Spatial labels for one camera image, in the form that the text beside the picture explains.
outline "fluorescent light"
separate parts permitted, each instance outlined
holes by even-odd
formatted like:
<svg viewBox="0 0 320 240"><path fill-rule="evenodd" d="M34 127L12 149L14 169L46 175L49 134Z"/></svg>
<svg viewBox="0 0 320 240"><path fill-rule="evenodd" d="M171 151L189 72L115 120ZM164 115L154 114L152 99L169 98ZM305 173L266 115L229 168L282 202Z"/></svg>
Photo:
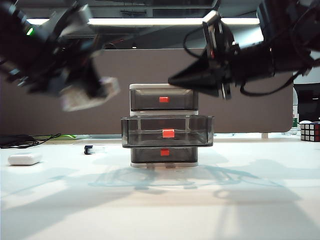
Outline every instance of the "fluorescent light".
<svg viewBox="0 0 320 240"><path fill-rule="evenodd" d="M202 18L91 18L89 24L106 26L201 25Z"/></svg>
<svg viewBox="0 0 320 240"><path fill-rule="evenodd" d="M49 21L49 19L48 18L32 18L32 19L27 19L27 21L33 25L41 25Z"/></svg>
<svg viewBox="0 0 320 240"><path fill-rule="evenodd" d="M27 21L34 25L41 25L49 19L32 18ZM222 21L228 25L258 25L258 18L222 18ZM190 26L201 25L202 18L91 18L89 24L102 26Z"/></svg>
<svg viewBox="0 0 320 240"><path fill-rule="evenodd" d="M228 25L258 25L259 18L222 18L222 22Z"/></svg>

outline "table surface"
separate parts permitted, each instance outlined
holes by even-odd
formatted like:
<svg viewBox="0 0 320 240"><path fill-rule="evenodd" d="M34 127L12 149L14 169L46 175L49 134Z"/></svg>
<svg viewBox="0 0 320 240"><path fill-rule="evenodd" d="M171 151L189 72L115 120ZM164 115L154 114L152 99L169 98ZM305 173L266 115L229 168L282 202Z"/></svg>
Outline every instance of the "table surface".
<svg viewBox="0 0 320 240"><path fill-rule="evenodd" d="M169 169L130 167L118 143L93 155L84 144L0 151L1 239L320 239L320 143L218 139L199 166ZM22 152L42 161L8 166Z"/></svg>

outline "black cable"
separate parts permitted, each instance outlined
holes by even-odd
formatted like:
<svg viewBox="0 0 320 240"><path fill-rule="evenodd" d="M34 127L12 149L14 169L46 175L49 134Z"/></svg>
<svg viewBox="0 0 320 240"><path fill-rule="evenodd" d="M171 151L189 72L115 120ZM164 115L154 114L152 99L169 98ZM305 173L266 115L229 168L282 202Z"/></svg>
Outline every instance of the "black cable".
<svg viewBox="0 0 320 240"><path fill-rule="evenodd" d="M291 41L293 43L293 47L294 47L295 52L299 55L301 60L309 66L310 69L313 67L320 66L320 58L317 58L317 59L313 59L312 57L307 58L304 55L304 52L302 52L302 50L299 48L299 44L298 44L297 36L296 36L296 30L297 30L298 25L303 21L303 19L305 19L306 17L309 17L309 15L314 14L313 11L317 10L317 6L318 6L318 4L315 4L313 7L310 7L304 14L302 14L302 16L295 23L292 31L290 32L290 37L291 37Z"/></svg>
<svg viewBox="0 0 320 240"><path fill-rule="evenodd" d="M1 138L17 138L16 140L10 141L7 144L1 144L0 149L27 149L30 147L38 146L44 144L45 142L60 137L61 134L51 134L51 135L39 135L39 136L28 136L28 135L8 135L0 136Z"/></svg>
<svg viewBox="0 0 320 240"><path fill-rule="evenodd" d="M201 56L201 55L198 55L198 54L196 54L196 53L194 53L194 52L192 52L192 51L190 51L190 50L188 49L188 47L187 47L187 40L188 40L188 38L189 38L190 35L196 33L196 32L199 31L199 30L202 30L202 29L203 29L203 27L201 26L201 27L198 27L198 28L196 28L196 29L188 32L188 33L185 35L185 37L184 37L184 39L183 39L183 43L182 43L184 50L185 50L189 55L191 55L191 56L193 56L193 57L195 57L195 58L197 58L197 59L201 59L202 56Z"/></svg>
<svg viewBox="0 0 320 240"><path fill-rule="evenodd" d="M292 84L294 82L294 80L301 74L304 74L306 72L307 69L301 69L299 70L296 74L294 74L292 77L289 78L289 80L284 84L282 85L281 87L277 88L276 90L273 90L273 91L269 91L269 92L262 92L262 93L259 93L259 92L249 92L249 91L246 91L245 90L245 86L246 86L246 82L244 81L240 87L240 93L242 93L243 95L245 96L248 96L248 97L263 97L263 96L268 96L268 95L271 95L271 94L275 94L277 92L279 92L280 90L282 89L285 89L286 87L288 87L290 84Z"/></svg>

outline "gray partition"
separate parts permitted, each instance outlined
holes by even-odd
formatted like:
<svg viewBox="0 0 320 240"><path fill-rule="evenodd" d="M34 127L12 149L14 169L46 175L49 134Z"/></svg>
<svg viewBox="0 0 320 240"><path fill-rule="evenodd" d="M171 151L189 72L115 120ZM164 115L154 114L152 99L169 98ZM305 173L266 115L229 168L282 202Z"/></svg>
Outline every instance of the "gray partition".
<svg viewBox="0 0 320 240"><path fill-rule="evenodd" d="M117 77L121 92L104 105L63 112L59 99L28 95L2 81L0 134L120 134L120 117L129 115L129 85L167 83L168 77L195 61L183 49L102 50L95 64L102 76ZM291 73L248 84L251 91L270 91ZM292 86L271 96L250 98L232 88L232 100L200 94L200 114L215 116L217 133L285 132L292 125Z"/></svg>

